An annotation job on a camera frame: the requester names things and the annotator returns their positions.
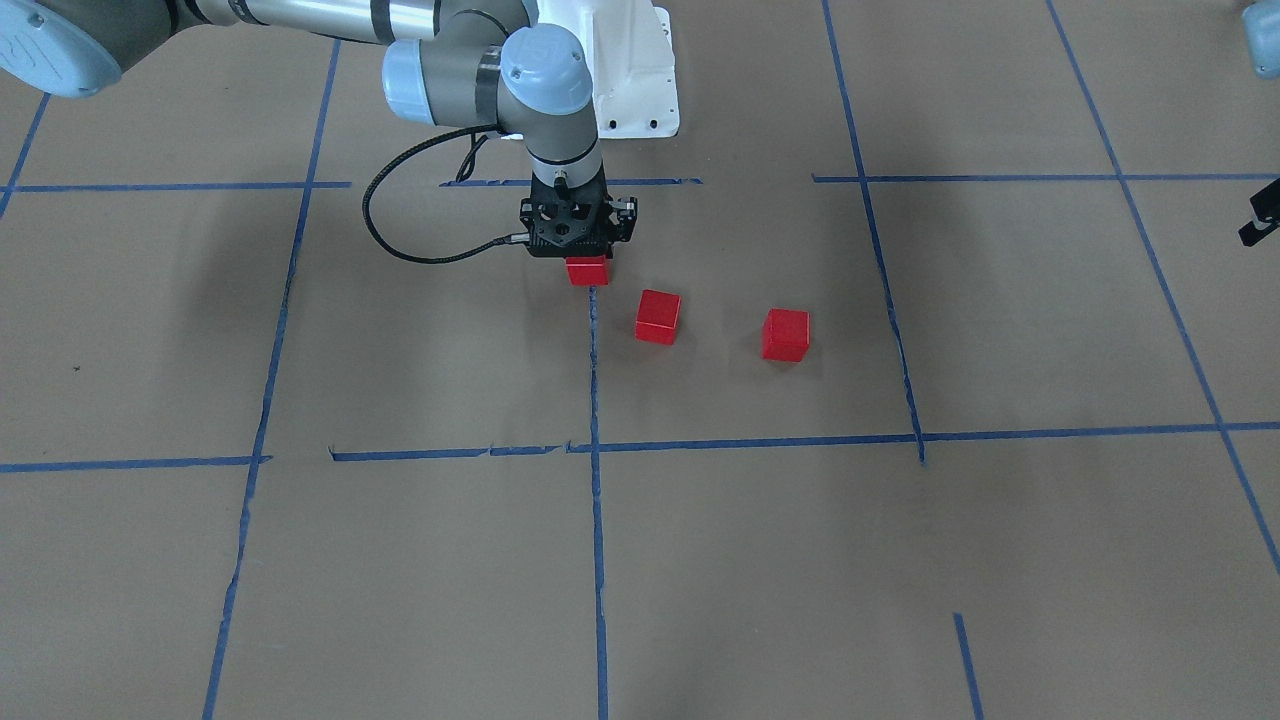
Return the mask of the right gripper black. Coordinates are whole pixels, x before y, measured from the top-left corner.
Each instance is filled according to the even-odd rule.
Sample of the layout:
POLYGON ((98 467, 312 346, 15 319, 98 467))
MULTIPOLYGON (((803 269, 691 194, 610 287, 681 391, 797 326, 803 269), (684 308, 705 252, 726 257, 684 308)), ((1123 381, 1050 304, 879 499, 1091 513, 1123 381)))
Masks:
POLYGON ((532 178, 520 210, 527 252, 534 258, 612 258, 617 228, 609 201, 603 178, 573 188, 532 178))

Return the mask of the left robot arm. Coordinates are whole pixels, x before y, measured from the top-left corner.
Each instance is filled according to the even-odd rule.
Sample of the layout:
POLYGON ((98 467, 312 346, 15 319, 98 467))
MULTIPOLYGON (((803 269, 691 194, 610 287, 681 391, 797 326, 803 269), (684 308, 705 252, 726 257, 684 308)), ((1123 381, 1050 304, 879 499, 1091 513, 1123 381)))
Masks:
POLYGON ((1279 1, 1253 1, 1242 12, 1245 45, 1253 72, 1262 79, 1279 77, 1279 1))

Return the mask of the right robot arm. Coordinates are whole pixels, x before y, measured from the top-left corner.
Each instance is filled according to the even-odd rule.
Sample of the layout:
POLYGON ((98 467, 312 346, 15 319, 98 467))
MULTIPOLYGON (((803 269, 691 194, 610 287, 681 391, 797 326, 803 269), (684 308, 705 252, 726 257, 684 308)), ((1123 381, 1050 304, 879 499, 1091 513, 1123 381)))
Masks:
POLYGON ((442 128, 370 181, 361 213, 376 242, 372 196, 393 170, 466 137, 457 173, 466 181, 500 135, 522 137, 532 178, 522 231, 495 246, 609 258, 631 238, 637 205, 607 187, 586 50, 572 31, 541 22, 535 1, 5 1, 3 69, 46 94, 90 97, 182 31, 238 23, 383 46, 389 109, 442 128))

